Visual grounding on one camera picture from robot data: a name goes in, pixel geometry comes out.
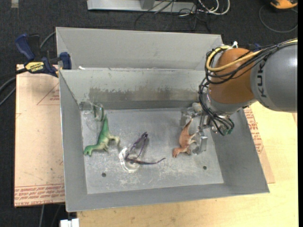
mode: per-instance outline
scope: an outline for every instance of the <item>black cable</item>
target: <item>black cable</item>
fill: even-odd
[[[16,80],[16,77],[13,77],[9,80],[7,80],[1,87],[0,87],[0,93],[1,91],[11,82],[15,81]],[[0,106],[2,104],[4,104],[4,102],[16,91],[16,87],[14,87],[10,92],[9,94],[0,102]]]
[[[40,44],[40,49],[42,49],[42,47],[45,45],[45,43],[53,36],[55,35],[56,32],[52,32],[51,34],[49,34],[46,39],[43,40],[43,42]]]
[[[43,219],[43,214],[44,214],[44,208],[45,208],[45,205],[43,204],[43,205],[42,205],[42,208],[41,208],[41,215],[40,215],[39,227],[42,226],[42,219]]]
[[[293,28],[291,28],[291,29],[289,29],[289,30],[275,30],[275,29],[269,27],[267,24],[265,24],[265,22],[263,21],[263,19],[262,19],[262,17],[261,17],[261,11],[263,10],[263,8],[264,8],[265,6],[267,6],[267,4],[263,5],[263,6],[259,9],[259,19],[260,19],[261,23],[262,23],[266,28],[268,28],[269,30],[271,30],[271,31],[273,31],[273,32],[276,32],[276,33],[289,33],[289,32],[295,30],[295,29],[298,27],[298,23],[297,23]]]
[[[51,223],[50,227],[53,227],[53,225],[54,225],[54,223],[55,223],[55,221],[56,221],[56,218],[57,218],[57,215],[58,215],[58,213],[59,213],[59,210],[60,210],[61,206],[62,206],[62,205],[60,204],[59,207],[57,208],[57,211],[55,212],[55,215],[53,216],[53,220],[52,220],[52,223]]]
[[[139,20],[143,15],[145,15],[145,14],[148,13],[148,12],[150,12],[151,10],[153,10],[154,8],[156,8],[157,6],[159,6],[160,4],[162,4],[162,3],[165,2],[165,1],[167,1],[167,0],[163,0],[163,1],[159,2],[158,4],[156,4],[155,6],[153,6],[152,8],[150,8],[149,10],[144,11],[142,14],[140,14],[140,15],[136,18],[136,20],[134,21],[134,30],[136,30],[137,22],[138,22],[138,20]],[[171,0],[167,5],[165,5],[165,8],[167,8],[167,7],[168,7],[170,4],[172,4],[173,2],[174,2],[174,0]]]

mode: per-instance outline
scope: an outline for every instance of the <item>cable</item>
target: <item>cable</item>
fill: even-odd
[[[41,209],[41,215],[40,215],[40,221],[39,221],[39,227],[42,226],[42,219],[43,219],[43,214],[44,214],[44,207],[45,205],[42,205],[42,209]]]
[[[224,82],[226,82],[230,79],[238,78],[239,76],[243,75],[244,73],[246,73],[247,71],[252,69],[259,61],[266,60],[266,58],[269,55],[271,55],[272,53],[274,53],[275,51],[277,51],[277,50],[279,50],[279,49],[281,49],[285,46],[297,43],[297,41],[298,41],[298,39],[291,39],[291,40],[284,41],[284,42],[281,42],[281,43],[278,43],[278,44],[267,46],[265,49],[262,49],[262,50],[258,51],[258,54],[251,57],[250,59],[247,59],[247,56],[252,55],[254,53],[252,51],[248,51],[247,53],[243,54],[242,56],[240,56],[235,61],[233,61],[231,63],[228,63],[227,65],[224,65],[222,67],[216,68],[216,69],[220,69],[218,71],[222,71],[223,69],[226,68],[226,66],[229,66],[231,64],[239,63],[239,62],[242,62],[242,61],[246,60],[240,66],[238,66],[236,69],[234,69],[232,71],[229,71],[229,72],[226,72],[224,74],[220,74],[220,75],[217,75],[216,74],[217,71],[213,71],[213,69],[215,69],[215,68],[212,67],[213,62],[214,62],[213,52],[216,52],[216,54],[217,54],[217,53],[219,53],[221,48],[224,48],[224,46],[218,47],[218,48],[214,49],[212,52],[208,52],[206,54],[206,61],[209,62],[208,66],[209,66],[210,69],[212,69],[212,70],[209,70],[205,65],[206,80],[207,80],[208,83],[222,84],[222,83],[224,83]],[[237,75],[236,77],[234,77],[237,72],[243,70],[244,68],[247,68],[247,69],[242,71],[240,75]],[[219,78],[221,80],[220,81],[218,81],[218,80],[214,81],[214,80],[211,80],[210,78]]]
[[[281,46],[281,45],[288,44],[288,43],[295,43],[295,42],[297,42],[297,41],[298,41],[298,39],[291,39],[291,40],[288,40],[288,41],[279,43],[279,44],[277,44],[277,45],[273,45],[272,48],[276,48],[277,46]],[[229,46],[229,45],[222,45],[222,46],[220,46],[220,47],[215,48],[215,49],[210,53],[210,55],[207,56],[207,60],[206,60],[206,63],[205,63],[206,69],[209,70],[209,71],[212,71],[212,72],[221,71],[221,70],[224,70],[224,69],[226,69],[226,68],[228,68],[228,67],[231,67],[231,66],[233,66],[234,64],[239,63],[239,62],[241,62],[241,61],[249,60],[249,59],[253,60],[253,58],[256,57],[259,53],[261,53],[261,52],[264,53],[264,52],[267,52],[267,50],[268,50],[268,48],[267,48],[267,49],[263,49],[263,50],[260,50],[260,51],[252,52],[251,54],[247,54],[247,55],[245,55],[245,56],[241,56],[241,57],[239,57],[238,59],[236,59],[235,61],[232,61],[232,62],[230,62],[230,63],[228,63],[228,64],[226,64],[226,65],[223,65],[223,66],[218,67],[218,68],[212,68],[212,67],[210,66],[210,64],[211,64],[211,62],[214,60],[214,56],[215,56],[216,54],[218,54],[219,52],[225,51],[225,50],[230,49],[230,48],[231,48],[231,46]]]
[[[208,9],[204,4],[203,4],[203,2],[201,1],[201,0],[197,0],[199,3],[200,3],[200,5],[203,7],[203,8],[205,8],[206,10],[207,10],[207,12],[216,12],[217,10],[218,10],[218,8],[219,8],[219,1],[218,0],[216,0],[216,3],[217,3],[217,7],[216,7],[216,9],[215,10],[211,10],[211,9]]]
[[[40,49],[42,49],[42,47],[43,47],[43,45],[54,35],[54,34],[56,34],[56,32],[52,32],[50,35],[48,35],[47,37],[46,37],[46,39],[45,40],[43,40],[43,42],[40,44]]]
[[[260,9],[259,9],[259,19],[261,21],[261,23],[266,27],[268,28],[269,30],[273,31],[273,32],[277,32],[277,33],[289,33],[293,30],[295,30],[297,27],[298,27],[298,23],[292,28],[292,29],[289,29],[289,30],[275,30],[273,28],[270,28],[268,25],[265,24],[265,22],[263,21],[262,17],[261,17],[261,11],[263,10],[263,8],[267,6],[267,4],[264,4]]]
[[[11,83],[12,81],[16,80],[16,77],[13,77],[9,80],[7,80],[1,87],[0,92],[6,87],[7,84]],[[16,91],[16,87],[14,87],[9,94],[0,102],[0,106],[4,104],[4,102]]]
[[[216,12],[216,11],[218,10],[218,8],[219,8],[219,1],[218,1],[218,0],[216,0],[217,8],[216,8],[215,10],[208,9],[208,8],[203,4],[203,2],[202,2],[201,0],[198,0],[198,2],[200,3],[200,5],[201,5],[203,8],[205,8],[205,9],[207,10],[207,11],[200,10],[200,12],[205,12],[205,13],[214,14],[214,15],[223,15],[223,14],[226,14],[226,13],[229,11],[230,5],[231,5],[230,0],[227,0],[227,9],[226,9],[225,11],[223,11],[223,12],[218,13],[218,12]]]
[[[59,213],[59,210],[60,210],[61,206],[62,205],[60,204],[59,207],[58,207],[58,209],[57,209],[57,211],[55,212],[55,215],[54,215],[53,220],[52,220],[52,224],[50,225],[51,227],[53,227],[53,225],[54,225],[54,223],[56,221],[56,218],[57,218],[57,215]]]
[[[139,16],[136,18],[135,22],[134,22],[134,29],[136,29],[137,22],[138,22],[138,20],[139,20],[143,15],[145,15],[145,14],[148,13],[148,12],[150,12],[151,10],[153,10],[154,8],[156,8],[157,6],[159,6],[160,4],[162,4],[162,3],[165,2],[165,1],[167,1],[167,0],[163,0],[163,1],[159,2],[158,4],[156,4],[155,6],[153,6],[152,8],[150,8],[149,10],[147,10],[147,11],[143,12],[141,15],[139,15]],[[171,3],[173,3],[173,1],[174,1],[174,0],[171,0],[167,5],[165,5],[165,8],[167,8]]]

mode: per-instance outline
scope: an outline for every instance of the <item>power cord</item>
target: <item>power cord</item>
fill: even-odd
[[[12,82],[15,81],[15,80],[16,80],[16,77],[13,77],[13,78],[7,80],[7,81],[0,87],[0,93],[1,93],[1,91],[4,90],[4,88],[7,87],[7,85],[9,85],[10,83],[12,83]],[[14,88],[9,92],[9,94],[7,94],[6,97],[0,102],[0,106],[1,106],[2,104],[4,104],[4,102],[5,102],[5,101],[6,101],[6,100],[7,100],[15,91],[16,91],[16,87],[14,87]]]
[[[276,32],[276,33],[289,33],[293,30],[295,30],[297,27],[298,27],[298,23],[292,28],[292,29],[289,29],[289,30],[275,30],[271,27],[269,27],[267,24],[265,24],[265,22],[263,21],[262,17],[261,17],[261,12],[263,10],[263,8],[267,6],[267,4],[263,5],[260,9],[259,9],[259,19],[261,21],[261,23],[266,27],[268,28],[269,30],[273,31],[273,32]],[[298,13],[298,11],[296,11],[295,9],[291,9],[291,11],[295,12],[295,13]]]

